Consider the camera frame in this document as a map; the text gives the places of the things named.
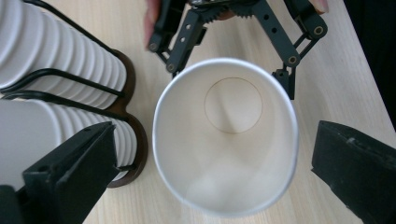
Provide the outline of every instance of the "stack of white cups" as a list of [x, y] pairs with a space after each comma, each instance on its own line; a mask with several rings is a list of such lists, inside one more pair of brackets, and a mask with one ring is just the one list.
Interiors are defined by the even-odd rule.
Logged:
[[[124, 121], [85, 110], [37, 100], [0, 100], [0, 184], [23, 186], [21, 173], [80, 130], [111, 121], [117, 165], [131, 165], [136, 154], [136, 135]], [[113, 181], [127, 172], [119, 173]]]
[[[38, 7], [0, 1], [0, 89], [42, 68], [56, 68], [121, 91], [126, 69], [114, 55]], [[62, 77], [41, 77], [26, 90], [44, 91], [105, 109], [116, 96]]]

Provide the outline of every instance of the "finger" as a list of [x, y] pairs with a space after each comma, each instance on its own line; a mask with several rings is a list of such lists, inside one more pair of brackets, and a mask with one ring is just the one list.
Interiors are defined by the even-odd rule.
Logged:
[[143, 26], [145, 28], [144, 44], [147, 49], [149, 46], [149, 39], [151, 38], [152, 33], [154, 32], [154, 23], [151, 22], [148, 12], [146, 12], [145, 19], [143, 21]]
[[152, 24], [154, 24], [160, 15], [161, 0], [147, 0], [148, 10], [147, 16]]
[[318, 14], [329, 12], [329, 5], [327, 3], [327, 0], [309, 0], [309, 2], [317, 10]]
[[233, 17], [234, 15], [235, 15], [235, 14], [233, 14], [232, 11], [225, 11], [225, 12], [222, 12], [222, 13], [219, 15], [218, 20], [219, 20], [219, 21], [225, 21], [225, 20], [230, 19], [230, 18]]

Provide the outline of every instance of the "metal screw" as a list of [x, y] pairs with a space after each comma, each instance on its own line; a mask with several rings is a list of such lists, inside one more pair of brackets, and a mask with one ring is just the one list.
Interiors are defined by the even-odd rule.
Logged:
[[289, 63], [296, 63], [296, 62], [297, 62], [296, 56], [289, 57]]
[[191, 0], [192, 5], [201, 5], [203, 2], [203, 0]]
[[156, 50], [157, 49], [157, 45], [155, 43], [151, 43], [151, 44], [149, 44], [148, 48], [150, 50]]
[[169, 72], [173, 72], [175, 70], [175, 65], [172, 63], [169, 63], [168, 66], [166, 67]]
[[323, 27], [317, 26], [314, 30], [315, 35], [321, 35], [323, 33]]

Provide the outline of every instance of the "paper cup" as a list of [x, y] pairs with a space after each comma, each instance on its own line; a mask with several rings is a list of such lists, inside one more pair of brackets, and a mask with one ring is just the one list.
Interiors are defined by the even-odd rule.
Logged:
[[61, 127], [42, 102], [0, 100], [0, 185], [23, 187], [21, 173], [62, 143]]
[[[22, 1], [0, 2], [0, 89], [42, 68], [56, 68], [116, 91], [126, 81], [123, 63], [63, 21]], [[75, 81], [41, 77], [26, 90], [44, 91], [105, 109], [116, 99], [110, 93]]]
[[241, 217], [288, 188], [298, 128], [288, 95], [260, 67], [214, 59], [184, 70], [154, 116], [154, 159], [170, 191], [208, 214]]

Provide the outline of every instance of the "light wood surface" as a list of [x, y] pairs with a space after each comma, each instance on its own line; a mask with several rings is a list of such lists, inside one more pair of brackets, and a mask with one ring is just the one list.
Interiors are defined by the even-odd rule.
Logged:
[[[137, 84], [128, 111], [143, 123], [149, 140], [148, 163], [135, 182], [108, 189], [86, 223], [361, 223], [310, 170], [321, 119], [356, 128], [396, 147], [396, 135], [342, 0], [328, 0], [323, 15], [329, 33], [297, 68], [293, 101], [300, 130], [300, 151], [293, 181], [269, 209], [251, 217], [211, 217], [181, 204], [161, 180], [152, 157], [152, 121], [157, 101], [171, 81], [160, 59], [143, 45], [144, 0], [49, 0], [111, 48], [133, 61]], [[268, 0], [292, 41], [300, 35], [283, 1]], [[233, 57], [268, 72], [281, 61], [255, 19], [232, 18], [208, 24], [188, 66], [204, 59]]]

